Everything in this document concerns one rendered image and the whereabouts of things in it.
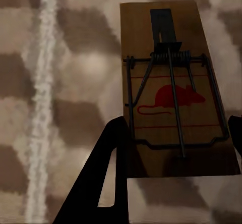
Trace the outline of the mousetrap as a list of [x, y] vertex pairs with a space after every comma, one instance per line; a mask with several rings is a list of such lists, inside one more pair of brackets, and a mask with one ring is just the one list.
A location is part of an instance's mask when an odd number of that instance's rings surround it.
[[127, 179], [241, 175], [196, 0], [119, 5]]

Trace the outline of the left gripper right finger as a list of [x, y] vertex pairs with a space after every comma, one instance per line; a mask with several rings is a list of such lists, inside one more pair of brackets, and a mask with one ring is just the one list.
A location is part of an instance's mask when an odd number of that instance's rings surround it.
[[242, 118], [230, 116], [228, 126], [230, 129], [233, 145], [242, 157]]

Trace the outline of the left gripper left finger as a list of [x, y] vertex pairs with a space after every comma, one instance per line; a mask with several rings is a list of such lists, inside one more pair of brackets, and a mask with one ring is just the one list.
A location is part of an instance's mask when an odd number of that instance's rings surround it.
[[[98, 207], [115, 148], [115, 204]], [[52, 224], [129, 224], [124, 116], [106, 125]]]

